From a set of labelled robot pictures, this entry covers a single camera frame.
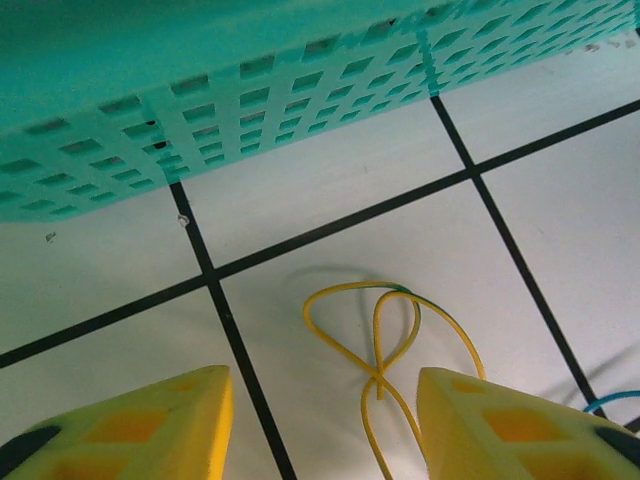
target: teal plastic basket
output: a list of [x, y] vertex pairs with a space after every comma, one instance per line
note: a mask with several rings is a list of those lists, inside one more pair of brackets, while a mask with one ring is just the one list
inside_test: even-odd
[[0, 221], [60, 220], [638, 24], [634, 1], [4, 0]]

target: small debris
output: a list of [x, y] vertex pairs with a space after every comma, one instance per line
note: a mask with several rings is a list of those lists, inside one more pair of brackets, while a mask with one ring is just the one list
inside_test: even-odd
[[191, 220], [189, 220], [189, 217], [187, 217], [186, 215], [178, 215], [178, 223], [182, 226], [182, 228], [186, 228], [187, 225], [191, 223]]

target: white floor tile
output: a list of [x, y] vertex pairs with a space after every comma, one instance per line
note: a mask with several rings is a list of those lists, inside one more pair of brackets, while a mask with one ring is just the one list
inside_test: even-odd
[[[314, 291], [365, 279], [398, 281], [447, 309], [475, 342], [491, 381], [582, 404], [475, 189], [464, 183], [224, 281], [299, 478], [381, 478], [360, 420], [366, 376], [313, 336], [301, 316]], [[370, 361], [375, 298], [344, 294], [315, 310], [319, 325]], [[390, 308], [387, 352], [406, 325], [407, 310]], [[389, 375], [412, 406], [423, 366], [474, 373], [460, 340], [433, 314], [425, 314], [416, 343]], [[372, 411], [396, 478], [424, 478], [398, 409], [385, 401], [373, 402]]]
[[280, 478], [204, 290], [0, 371], [0, 445], [32, 424], [206, 365], [231, 367], [234, 423], [225, 480]]
[[[640, 114], [486, 175], [596, 395], [640, 389]], [[640, 399], [605, 408], [626, 423]]]
[[597, 51], [576, 50], [443, 94], [474, 161], [640, 99], [638, 36], [598, 45]]
[[221, 265], [461, 168], [427, 100], [188, 180], [185, 189]]
[[197, 275], [177, 216], [165, 188], [61, 223], [2, 225], [0, 353]]

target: rectangular hole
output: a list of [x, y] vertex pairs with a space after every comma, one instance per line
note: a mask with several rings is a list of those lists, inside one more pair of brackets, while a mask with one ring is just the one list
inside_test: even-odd
[[152, 185], [153, 185], [153, 181], [146, 179], [146, 180], [140, 180], [139, 182], [134, 182], [129, 186], [135, 190], [140, 190], [143, 188], [149, 188]]
[[549, 5], [549, 3], [541, 3], [539, 5], [536, 5], [535, 7], [530, 8], [527, 13], [525, 13], [524, 15], [522, 15], [518, 20], [515, 21], [515, 23], [513, 24], [515, 25], [520, 25], [521, 23], [526, 23], [529, 20], [533, 20], [534, 17], [537, 17], [538, 14], [540, 12], [542, 12], [542, 10], [544, 10], [545, 8], [547, 8], [547, 6]]
[[372, 93], [371, 95], [365, 95], [364, 97], [360, 97], [358, 98], [355, 102], [353, 102], [353, 106], [354, 107], [361, 107], [362, 105], [364, 105], [365, 103], [369, 103], [369, 101], [374, 97], [375, 95]]
[[437, 23], [441, 23], [451, 12], [451, 7], [453, 3], [446, 3], [444, 5], [440, 5], [437, 7], [431, 7], [427, 10], [420, 20], [420, 27], [428, 27], [430, 25], [435, 25]]
[[22, 195], [17, 193], [9, 192], [7, 190], [0, 192], [0, 205], [13, 202], [14, 200], [19, 199]]
[[405, 83], [404, 85], [398, 85], [397, 87], [393, 87], [391, 90], [389, 90], [389, 93], [387, 93], [387, 97], [394, 97], [399, 93], [402, 93], [404, 89], [407, 88], [408, 86], [409, 84]]
[[170, 177], [181, 177], [182, 175], [186, 175], [190, 171], [191, 170], [189, 169], [189, 167], [184, 166], [184, 167], [180, 167], [180, 168], [175, 168], [173, 170], [165, 170], [164, 173], [165, 173], [165, 175], [170, 176]]
[[20, 208], [23, 210], [29, 210], [30, 212], [37, 212], [38, 210], [44, 210], [45, 208], [51, 208], [55, 205], [51, 200], [37, 200], [35, 202], [22, 205]]
[[184, 112], [182, 112], [182, 115], [187, 122], [195, 122], [196, 120], [200, 120], [202, 118], [215, 117], [216, 107], [213, 103], [209, 103], [207, 105], [201, 105], [190, 110], [185, 110]]
[[484, 26], [480, 30], [476, 32], [473, 38], [483, 37], [485, 35], [489, 35], [490, 33], [493, 33], [495, 29], [498, 28], [500, 25], [502, 25], [504, 22], [506, 22], [508, 18], [509, 18], [509, 15], [505, 15], [503, 17], [489, 20], [487, 23], [484, 24]]
[[520, 65], [522, 62], [524, 62], [525, 60], [528, 60], [529, 57], [531, 57], [531, 54], [529, 55], [525, 55], [524, 57], [520, 57], [519, 59], [517, 59], [515, 62], [513, 62], [511, 65]]
[[198, 77], [189, 78], [179, 83], [171, 85], [171, 90], [175, 95], [187, 95], [196, 93], [209, 88], [209, 76], [200, 75]]
[[220, 155], [216, 155], [214, 157], [211, 158], [207, 158], [204, 163], [206, 165], [212, 165], [214, 163], [220, 163], [224, 160], [224, 153], [221, 153]]
[[296, 127], [300, 123], [301, 119], [302, 117], [296, 117], [296, 118], [291, 118], [289, 120], [285, 120], [280, 124], [280, 130], [288, 130], [290, 128]]
[[216, 142], [210, 145], [205, 145], [204, 147], [200, 147], [200, 153], [202, 155], [208, 155], [211, 152], [219, 152], [220, 150], [222, 150], [222, 142]]
[[131, 170], [127, 170], [126, 172], [116, 173], [115, 175], [112, 175], [112, 177], [120, 182], [127, 182], [141, 175], [142, 174], [138, 170], [132, 168]]
[[433, 49], [438, 50], [452, 45], [453, 42], [458, 40], [466, 31], [467, 29], [463, 28], [462, 30], [456, 30], [455, 32], [449, 32], [446, 35], [443, 35], [442, 38], [440, 38], [440, 40], [438, 40], [438, 42], [433, 46]]
[[420, 91], [410, 93], [409, 95], [407, 95], [406, 97], [404, 97], [404, 98], [403, 98], [402, 100], [400, 100], [400, 101], [401, 101], [401, 102], [410, 102], [411, 100], [413, 100], [414, 98], [416, 98], [418, 95], [420, 95]]
[[71, 175], [67, 175], [66, 173], [59, 173], [57, 175], [43, 178], [42, 180], [38, 180], [36, 183], [45, 185], [47, 187], [59, 187], [60, 185], [66, 185], [67, 183], [74, 180], [75, 178], [73, 178]]
[[573, 19], [573, 17], [575, 17], [575, 15], [569, 15], [568, 17], [564, 17], [563, 19], [558, 20], [556, 23], [554, 23], [549, 28], [547, 28], [547, 32], [553, 32], [554, 30], [559, 29], [564, 24], [570, 22]]
[[240, 95], [240, 106], [251, 107], [253, 105], [266, 102], [269, 98], [269, 90], [269, 87], [265, 87], [259, 90], [243, 93]]
[[379, 103], [379, 104], [375, 105], [371, 109], [371, 111], [372, 112], [378, 112], [378, 111], [382, 110], [383, 108], [386, 108], [390, 103], [391, 103], [391, 100], [387, 100], [386, 102]]
[[66, 207], [58, 208], [57, 210], [53, 210], [49, 212], [49, 215], [55, 215], [57, 217], [64, 217], [65, 215], [69, 215], [70, 213], [74, 213], [78, 211], [78, 207], [74, 207], [71, 205], [67, 205]]
[[371, 80], [371, 83], [369, 83], [369, 87], [368, 88], [381, 87], [382, 85], [387, 83], [389, 80], [391, 80], [391, 77], [393, 77], [393, 73], [387, 73], [385, 75], [380, 75], [379, 77], [376, 77], [373, 80]]
[[418, 44], [414, 43], [413, 45], [407, 45], [406, 47], [399, 48], [396, 50], [396, 53], [389, 59], [387, 65], [392, 65], [394, 63], [403, 62], [416, 51], [418, 48]]
[[569, 438], [557, 425], [535, 410], [493, 408], [482, 416], [494, 433], [506, 443], [535, 443]]
[[487, 70], [487, 75], [490, 74], [490, 73], [493, 73], [493, 72], [497, 72], [498, 70], [500, 70], [505, 65], [506, 65], [506, 63], [500, 63], [498, 65], [494, 65], [489, 70]]
[[559, 39], [560, 37], [562, 37], [565, 33], [567, 32], [560, 32], [560, 33], [556, 33], [555, 35], [553, 35], [552, 37], [547, 38], [544, 42], [542, 42], [540, 44], [541, 47], [545, 46], [545, 45], [549, 45], [550, 43], [555, 42], [557, 39]]
[[23, 173], [33, 172], [42, 168], [42, 165], [27, 158], [16, 160], [15, 162], [4, 163], [0, 165], [0, 172], [8, 175], [20, 175]]
[[107, 200], [111, 200], [115, 198], [116, 194], [113, 192], [105, 192], [100, 195], [96, 195], [95, 197], [91, 197], [92, 202], [106, 202]]
[[320, 82], [320, 79], [322, 78], [322, 74], [323, 72], [316, 72], [316, 73], [312, 73], [311, 75], [305, 75], [304, 77], [296, 78], [295, 81], [293, 82], [293, 87], [291, 88], [291, 91], [293, 93], [297, 93], [297, 92], [302, 92], [305, 90], [310, 90], [312, 88], [315, 88]]
[[318, 130], [322, 130], [324, 127], [327, 126], [327, 122], [318, 122], [318, 123], [314, 123], [313, 125], [311, 125], [309, 127], [309, 133], [312, 132], [317, 132]]
[[241, 127], [250, 127], [252, 125], [258, 125], [264, 122], [264, 117], [267, 112], [257, 112], [252, 113], [251, 115], [247, 115], [246, 117], [242, 117], [240, 119]]
[[553, 52], [555, 49], [556, 47], [545, 48], [543, 51], [538, 53], [536, 57], [544, 57], [546, 54]]
[[170, 157], [161, 158], [156, 162], [162, 168], [174, 167], [177, 164], [182, 162], [182, 157], [180, 155], [171, 155]]
[[324, 118], [324, 117], [328, 117], [330, 115], [333, 115], [333, 113], [337, 109], [338, 109], [338, 105], [334, 105], [333, 107], [323, 108], [322, 110], [320, 110], [318, 112], [318, 114], [316, 115], [316, 118]]
[[246, 147], [242, 147], [240, 149], [240, 152], [244, 154], [251, 153], [258, 150], [258, 148], [260, 148], [260, 143], [254, 143], [253, 145], [247, 145]]
[[155, 120], [149, 120], [148, 122], [140, 123], [133, 127], [124, 128], [122, 131], [131, 138], [142, 137], [157, 132], [158, 124]]
[[493, 55], [493, 56], [489, 57], [487, 60], [485, 60], [482, 63], [482, 65], [491, 65], [492, 63], [496, 62], [497, 60], [500, 60], [506, 54], [507, 54], [507, 52], [496, 53], [495, 55]]
[[70, 125], [66, 120], [62, 118], [56, 118], [46, 123], [41, 123], [39, 125], [34, 125], [33, 127], [26, 128], [25, 132], [27, 132], [29, 135], [44, 135], [48, 133], [56, 133], [59, 130], [62, 130], [69, 126]]
[[327, 97], [327, 101], [332, 102], [334, 100], [338, 100], [340, 98], [346, 97], [352, 88], [353, 88], [353, 85], [347, 85], [345, 87], [336, 88], [334, 91], [332, 91], [329, 94], [329, 96]]
[[528, 43], [527, 45], [524, 45], [522, 47], [520, 47], [518, 50], [516, 50], [515, 52], [513, 52], [513, 56], [517, 56], [520, 55], [521, 53], [526, 52], [527, 50], [529, 50], [531, 47], [533, 47], [535, 45], [535, 42], [532, 43]]
[[130, 97], [121, 98], [112, 103], [102, 105], [100, 110], [107, 115], [119, 115], [129, 113], [140, 108], [140, 99], [135, 95]]
[[471, 63], [466, 63], [464, 65], [459, 66], [458, 68], [456, 68], [453, 72], [453, 75], [460, 75], [464, 72], [466, 72], [467, 70], [469, 70], [471, 67], [473, 67], [475, 65], [474, 62]]
[[251, 132], [243, 133], [242, 135], [240, 135], [240, 141], [241, 142], [249, 142], [251, 140], [257, 140], [261, 136], [262, 136], [262, 130], [261, 129], [253, 130]]
[[72, 195], [86, 195], [87, 193], [95, 192], [96, 190], [98, 190], [98, 187], [92, 183], [86, 183], [80, 187], [72, 188], [69, 190], [69, 193]]
[[162, 150], [165, 150], [165, 149], [167, 149], [169, 147], [171, 147], [171, 142], [168, 142], [168, 141], [164, 140], [164, 141], [161, 141], [161, 142], [156, 142], [156, 143], [154, 143], [152, 145], [147, 145], [142, 150], [144, 150], [144, 152], [149, 154], [149, 155], [155, 155], [155, 154], [160, 153]]
[[472, 50], [472, 48], [465, 48], [464, 50], [460, 50], [454, 54], [452, 54], [449, 58], [444, 61], [445, 65], [451, 65], [452, 63], [456, 63], [458, 60], [461, 60], [464, 56], [467, 55]]
[[99, 162], [94, 162], [90, 164], [96, 170], [111, 170], [112, 168], [122, 167], [124, 165], [124, 160], [120, 157], [111, 157], [105, 160], [100, 160]]
[[295, 102], [292, 102], [285, 107], [284, 113], [288, 114], [288, 113], [301, 112], [302, 110], [307, 108], [307, 105], [309, 105], [310, 100], [311, 100], [310, 98], [304, 98], [302, 100], [297, 100]]
[[307, 46], [304, 49], [304, 55], [302, 56], [302, 61], [308, 62], [327, 57], [331, 52], [333, 52], [337, 41], [338, 36], [335, 36], [307, 43]]
[[362, 45], [366, 45], [368, 43], [380, 42], [389, 36], [389, 32], [391, 28], [396, 23], [395, 18], [390, 18], [389, 20], [385, 20], [384, 22], [376, 23], [371, 25], [367, 30], [367, 33], [364, 35], [362, 39]]
[[469, 8], [470, 12], [482, 12], [491, 8], [497, 0], [476, 0], [473, 5]]
[[470, 73], [469, 75], [467, 75], [466, 77], [463, 77], [458, 83], [465, 83], [468, 82], [469, 80], [471, 80], [473, 77], [475, 77], [476, 75], [478, 75], [478, 72], [476, 73]]
[[372, 60], [373, 60], [373, 57], [369, 57], [369, 58], [364, 58], [362, 60], [358, 60], [356, 62], [351, 62], [349, 65], [345, 67], [340, 78], [348, 78], [348, 77], [353, 77], [354, 75], [361, 74], [367, 69], [367, 67], [369, 66]]
[[533, 28], [530, 28], [529, 30], [526, 30], [526, 31], [522, 32], [520, 35], [518, 35], [518, 37], [512, 43], [522, 42], [523, 40], [526, 40], [527, 38], [529, 38], [531, 35], [536, 33], [541, 28], [542, 28], [542, 26], [537, 26], [537, 27], [533, 27]]
[[480, 53], [487, 53], [487, 52], [490, 52], [491, 50], [494, 50], [498, 45], [504, 42], [507, 38], [509, 37], [500, 37], [500, 38], [496, 38], [495, 40], [491, 40], [482, 48], [482, 50], [480, 50]]
[[356, 118], [358, 116], [359, 113], [360, 113], [360, 110], [356, 110], [355, 112], [346, 113], [346, 114], [344, 114], [342, 116], [340, 121], [341, 122], [348, 122], [349, 120], [353, 120], [354, 118]]
[[406, 78], [413, 77], [419, 73], [425, 73], [424, 63], [419, 63], [407, 73]]
[[266, 57], [251, 60], [240, 64], [240, 78], [253, 78], [259, 75], [265, 75], [273, 70], [275, 56], [267, 55]]
[[203, 128], [202, 130], [193, 132], [192, 135], [193, 135], [193, 138], [195, 138], [196, 140], [203, 140], [205, 138], [217, 137], [218, 135], [220, 135], [220, 128], [218, 128], [217, 126], [207, 127], [207, 128]]
[[560, 5], [558, 5], [556, 8], [554, 8], [551, 13], [563, 12], [567, 8], [570, 8], [573, 5], [575, 5], [577, 2], [578, 2], [578, 0], [565, 0]]
[[278, 135], [276, 137], [276, 143], [286, 142], [288, 140], [291, 140], [292, 137], [293, 137], [293, 132], [283, 133], [282, 135]]
[[92, 138], [60, 147], [60, 150], [68, 155], [85, 155], [101, 149], [102, 145]]
[[604, 10], [605, 8], [607, 8], [609, 5], [598, 5], [596, 8], [592, 9], [591, 11], [589, 11], [588, 13], [585, 13], [582, 17], [580, 17], [578, 19], [579, 22], [583, 22], [585, 20], [590, 19], [591, 17], [593, 17], [596, 13], [601, 12], [602, 10]]

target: yellow wire loop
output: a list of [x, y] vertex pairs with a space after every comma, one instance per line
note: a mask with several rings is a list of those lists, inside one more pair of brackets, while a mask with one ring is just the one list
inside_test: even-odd
[[[388, 288], [392, 290], [390, 292], [386, 292], [384, 295], [382, 295], [378, 299], [373, 312], [373, 345], [374, 345], [374, 352], [375, 352], [375, 358], [376, 358], [375, 368], [369, 365], [367, 362], [365, 362], [362, 358], [357, 356], [355, 353], [351, 352], [349, 349], [347, 349], [344, 345], [342, 345], [340, 342], [335, 340], [333, 337], [328, 335], [324, 330], [317, 327], [313, 323], [313, 318], [311, 317], [311, 307], [319, 299], [334, 293], [344, 292], [347, 290], [358, 290], [363, 288]], [[413, 306], [413, 310], [414, 310], [414, 320], [413, 320], [413, 325], [411, 327], [411, 331], [409, 332], [407, 339], [404, 342], [402, 342], [398, 346], [396, 351], [394, 351], [389, 356], [389, 358], [385, 361], [382, 355], [382, 347], [380, 345], [380, 316], [386, 302], [394, 297], [406, 298], [411, 301], [411, 305]], [[393, 477], [391, 476], [391, 471], [387, 466], [387, 463], [384, 459], [382, 451], [378, 446], [378, 441], [376, 440], [375, 434], [373, 433], [373, 429], [371, 428], [371, 421], [369, 419], [369, 408], [367, 404], [369, 399], [369, 393], [371, 392], [371, 389], [373, 388], [374, 385], [377, 386], [378, 400], [381, 400], [383, 398], [384, 390], [388, 390], [391, 396], [394, 398], [394, 400], [398, 403], [398, 405], [402, 409], [402, 413], [404, 413], [404, 416], [409, 422], [409, 426], [411, 427], [411, 432], [413, 433], [416, 443], [420, 448], [420, 453], [422, 454], [426, 463], [426, 452], [425, 452], [424, 444], [422, 442], [422, 434], [420, 432], [420, 427], [418, 426], [418, 423], [413, 417], [413, 414], [411, 413], [411, 410], [407, 405], [407, 402], [404, 400], [404, 398], [402, 398], [402, 395], [400, 395], [400, 393], [394, 388], [394, 386], [391, 383], [389, 383], [389, 381], [384, 376], [385, 372], [400, 357], [402, 357], [402, 355], [404, 355], [409, 350], [414, 340], [416, 339], [416, 336], [418, 335], [418, 331], [420, 329], [420, 323], [421, 323], [420, 306], [424, 306], [430, 310], [433, 310], [435, 313], [440, 315], [444, 320], [446, 320], [447, 323], [449, 323], [449, 325], [451, 325], [451, 327], [456, 331], [458, 336], [462, 339], [465, 346], [469, 350], [469, 353], [473, 358], [473, 363], [478, 372], [478, 377], [480, 377], [483, 380], [486, 380], [486, 375], [485, 375], [484, 365], [482, 364], [482, 360], [480, 359], [480, 356], [478, 355], [478, 352], [474, 347], [473, 343], [469, 339], [469, 336], [465, 333], [465, 331], [458, 324], [458, 322], [456, 322], [451, 317], [451, 315], [449, 315], [447, 312], [445, 312], [442, 308], [440, 308], [435, 303], [427, 300], [426, 298], [413, 294], [410, 290], [408, 290], [406, 287], [403, 287], [402, 285], [399, 285], [397, 283], [392, 283], [392, 282], [344, 283], [341, 285], [335, 285], [333, 287], [325, 288], [323, 290], [320, 290], [319, 292], [314, 293], [307, 299], [307, 301], [304, 304], [303, 315], [304, 315], [305, 323], [307, 324], [309, 329], [318, 337], [320, 337], [322, 340], [324, 340], [326, 343], [328, 343], [331, 347], [333, 347], [338, 352], [343, 354], [345, 357], [347, 357], [349, 360], [351, 360], [353, 363], [355, 363], [358, 367], [360, 367], [362, 370], [364, 370], [371, 376], [371, 378], [367, 381], [364, 388], [362, 389], [362, 396], [360, 397], [360, 411], [362, 413], [362, 424], [364, 425], [364, 430], [367, 435], [367, 439], [369, 440], [369, 444], [371, 445], [371, 449], [373, 450], [373, 454], [376, 457], [376, 461], [380, 466], [380, 470], [382, 471], [382, 474], [385, 480], [393, 480]]]

